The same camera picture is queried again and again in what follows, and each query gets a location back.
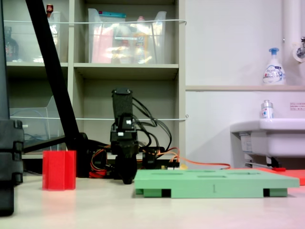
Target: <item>white table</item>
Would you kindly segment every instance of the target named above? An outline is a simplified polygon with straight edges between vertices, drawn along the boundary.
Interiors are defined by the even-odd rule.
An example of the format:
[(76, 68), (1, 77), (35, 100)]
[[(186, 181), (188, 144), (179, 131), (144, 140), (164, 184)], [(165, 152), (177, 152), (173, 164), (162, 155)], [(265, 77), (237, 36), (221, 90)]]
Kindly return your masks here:
[(42, 191), (41, 177), (25, 177), (15, 190), (15, 214), (0, 229), (305, 229), (305, 187), (287, 198), (170, 199), (135, 197), (133, 185), (103, 179)]

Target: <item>small bottle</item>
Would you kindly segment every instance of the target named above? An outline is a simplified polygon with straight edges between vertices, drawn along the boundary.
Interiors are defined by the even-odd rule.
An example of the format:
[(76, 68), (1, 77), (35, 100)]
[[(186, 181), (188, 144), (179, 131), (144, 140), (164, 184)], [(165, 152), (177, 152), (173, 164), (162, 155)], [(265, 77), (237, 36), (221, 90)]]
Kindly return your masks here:
[(145, 23), (144, 23), (145, 19), (143, 16), (140, 16), (137, 21), (143, 21), (143, 23), (137, 23), (137, 32), (133, 35), (134, 38), (136, 38), (134, 45), (135, 63), (146, 63), (148, 57), (148, 52), (147, 52), (148, 37), (147, 34), (143, 32), (145, 29)]
[(5, 55), (6, 61), (16, 61), (19, 55), (19, 46), (17, 42), (11, 37), (12, 28), (4, 26), (4, 40), (5, 40)]
[(54, 11), (53, 5), (52, 4), (47, 4), (46, 12), (47, 12), (48, 20), (49, 20), (51, 14), (53, 13), (53, 11)]
[(274, 118), (273, 103), (269, 100), (264, 100), (262, 103), (262, 118)]

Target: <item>green platform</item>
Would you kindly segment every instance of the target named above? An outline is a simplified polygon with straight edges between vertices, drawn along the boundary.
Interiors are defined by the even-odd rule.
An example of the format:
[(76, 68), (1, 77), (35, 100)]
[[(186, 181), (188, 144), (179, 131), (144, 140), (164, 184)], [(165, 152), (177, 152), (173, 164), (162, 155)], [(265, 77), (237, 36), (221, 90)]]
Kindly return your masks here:
[(256, 169), (138, 170), (136, 194), (172, 198), (286, 197), (299, 179)]

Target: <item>soap dispenser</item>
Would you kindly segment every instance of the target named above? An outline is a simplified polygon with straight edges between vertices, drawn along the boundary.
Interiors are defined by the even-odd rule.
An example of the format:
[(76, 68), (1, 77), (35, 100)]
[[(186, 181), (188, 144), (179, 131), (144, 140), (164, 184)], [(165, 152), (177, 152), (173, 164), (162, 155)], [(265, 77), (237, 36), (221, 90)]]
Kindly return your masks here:
[(267, 68), (263, 77), (263, 85), (285, 85), (286, 75), (283, 66), (279, 63), (276, 53), (278, 48), (271, 48), (271, 60), (267, 65)]

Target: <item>white sink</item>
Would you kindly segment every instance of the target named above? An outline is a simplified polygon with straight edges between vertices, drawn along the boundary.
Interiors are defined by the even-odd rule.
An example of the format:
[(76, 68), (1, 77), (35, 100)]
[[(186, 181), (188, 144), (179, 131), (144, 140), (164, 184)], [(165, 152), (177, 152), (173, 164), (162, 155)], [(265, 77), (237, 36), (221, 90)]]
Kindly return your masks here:
[(268, 157), (305, 157), (305, 119), (274, 118), (231, 125), (239, 133), (246, 154)]

